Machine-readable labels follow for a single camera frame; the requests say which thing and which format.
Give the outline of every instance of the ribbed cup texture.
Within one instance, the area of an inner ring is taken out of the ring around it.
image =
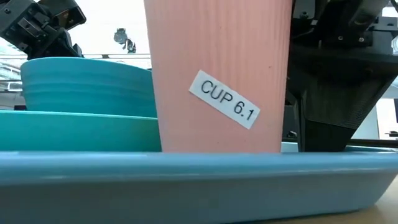
[[[162,149],[280,152],[291,0],[145,0]],[[251,129],[188,89],[199,70],[261,109]]]

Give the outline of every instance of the stacked bowl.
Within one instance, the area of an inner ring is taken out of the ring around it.
[[[28,111],[2,112],[3,150],[161,151],[151,71],[55,57],[26,62],[21,77]]]

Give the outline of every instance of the cup label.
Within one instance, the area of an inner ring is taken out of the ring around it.
[[[247,129],[251,128],[260,113],[256,105],[202,70],[189,92]]]

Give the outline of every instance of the teal plate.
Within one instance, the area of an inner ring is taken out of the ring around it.
[[[156,118],[0,111],[0,121],[0,151],[161,151]]]

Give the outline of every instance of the black machine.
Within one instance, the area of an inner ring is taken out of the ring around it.
[[[397,8],[395,0],[293,0],[285,103],[300,151],[342,151],[398,75],[397,19],[381,17],[387,5]],[[67,30],[85,21],[73,0],[0,0],[0,36],[28,59],[82,57]]]

